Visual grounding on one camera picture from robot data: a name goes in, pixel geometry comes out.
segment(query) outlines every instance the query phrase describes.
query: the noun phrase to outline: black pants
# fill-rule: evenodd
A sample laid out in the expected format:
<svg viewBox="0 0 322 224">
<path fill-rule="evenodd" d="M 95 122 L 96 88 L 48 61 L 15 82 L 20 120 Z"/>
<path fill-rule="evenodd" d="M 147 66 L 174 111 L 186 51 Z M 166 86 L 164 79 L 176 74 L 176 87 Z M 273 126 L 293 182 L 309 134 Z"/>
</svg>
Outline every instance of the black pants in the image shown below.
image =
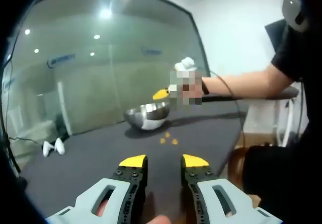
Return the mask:
<svg viewBox="0 0 322 224">
<path fill-rule="evenodd" d="M 309 207 L 320 189 L 316 185 L 319 182 L 314 180 L 315 171 L 321 166 L 319 155 L 313 148 L 309 130 L 292 147 L 251 147 L 244 162 L 244 191 L 258 195 L 262 199 L 260 207 L 283 221 L 294 222 L 299 215 L 310 216 Z"/>
</svg>

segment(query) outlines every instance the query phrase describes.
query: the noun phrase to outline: white wall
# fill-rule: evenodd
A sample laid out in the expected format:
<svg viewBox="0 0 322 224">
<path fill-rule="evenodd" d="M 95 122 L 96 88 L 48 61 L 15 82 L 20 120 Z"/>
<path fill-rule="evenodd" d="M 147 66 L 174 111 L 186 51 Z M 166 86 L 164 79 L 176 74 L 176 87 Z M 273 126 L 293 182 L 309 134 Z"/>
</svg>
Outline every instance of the white wall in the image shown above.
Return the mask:
<svg viewBox="0 0 322 224">
<path fill-rule="evenodd" d="M 205 0 L 191 6 L 210 69 L 219 75 L 264 69 L 274 56 L 265 26 L 283 18 L 279 3 L 279 0 Z M 274 104 L 273 101 L 252 102 L 244 131 L 271 133 Z M 281 105 L 283 129 L 287 112 L 285 102 Z M 294 130 L 298 127 L 299 107 L 297 101 Z M 306 111 L 304 116 L 302 130 L 308 121 Z"/>
</svg>

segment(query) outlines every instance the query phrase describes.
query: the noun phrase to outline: black shirt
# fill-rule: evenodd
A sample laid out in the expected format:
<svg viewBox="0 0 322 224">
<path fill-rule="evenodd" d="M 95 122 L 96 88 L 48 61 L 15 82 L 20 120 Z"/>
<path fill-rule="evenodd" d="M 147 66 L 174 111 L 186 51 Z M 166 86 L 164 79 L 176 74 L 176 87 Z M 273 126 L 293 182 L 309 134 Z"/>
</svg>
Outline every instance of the black shirt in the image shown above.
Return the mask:
<svg viewBox="0 0 322 224">
<path fill-rule="evenodd" d="M 302 81 L 304 84 L 309 119 L 306 132 L 318 128 L 320 107 L 317 106 L 317 102 L 321 90 L 316 79 L 319 75 L 317 66 L 322 53 L 319 44 L 317 35 L 313 32 L 298 33 L 290 26 L 286 26 L 282 43 L 272 60 L 272 64 L 281 72 L 294 81 Z"/>
</svg>

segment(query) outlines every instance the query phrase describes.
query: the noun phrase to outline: black sleeve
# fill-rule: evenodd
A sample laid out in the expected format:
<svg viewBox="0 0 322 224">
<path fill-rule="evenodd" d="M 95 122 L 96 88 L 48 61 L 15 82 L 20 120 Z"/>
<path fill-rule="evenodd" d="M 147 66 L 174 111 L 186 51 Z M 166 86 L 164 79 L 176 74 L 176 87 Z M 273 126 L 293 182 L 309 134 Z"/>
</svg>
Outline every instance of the black sleeve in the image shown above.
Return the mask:
<svg viewBox="0 0 322 224">
<path fill-rule="evenodd" d="M 285 27 L 282 43 L 272 59 L 272 64 L 292 80 L 299 81 L 299 49 L 296 44 L 293 30 L 289 26 Z"/>
</svg>

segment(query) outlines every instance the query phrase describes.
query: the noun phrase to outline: person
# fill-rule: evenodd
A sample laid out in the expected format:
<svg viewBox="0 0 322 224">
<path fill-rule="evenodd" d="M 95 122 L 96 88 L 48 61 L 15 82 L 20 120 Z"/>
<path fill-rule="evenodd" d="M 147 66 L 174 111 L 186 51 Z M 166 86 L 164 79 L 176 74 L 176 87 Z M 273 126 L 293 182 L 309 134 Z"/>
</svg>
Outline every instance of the person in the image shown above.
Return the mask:
<svg viewBox="0 0 322 224">
<path fill-rule="evenodd" d="M 262 199 L 260 207 L 284 221 L 290 220 L 297 210 L 304 211 L 312 200 L 307 192 L 297 194 L 299 190 L 314 189 L 313 181 L 299 176 L 305 174 L 313 178 L 320 166 L 315 162 L 318 155 L 314 154 L 317 152 L 320 113 L 316 66 L 322 37 L 305 15 L 305 6 L 299 3 L 296 8 L 294 5 L 299 1 L 283 0 L 287 26 L 279 49 L 264 70 L 240 76 L 204 77 L 202 84 L 183 87 L 182 91 L 184 98 L 200 98 L 213 93 L 265 99 L 283 91 L 293 82 L 303 82 L 309 124 L 299 143 L 290 148 L 251 147 L 243 167 L 244 191 L 258 195 Z"/>
</svg>

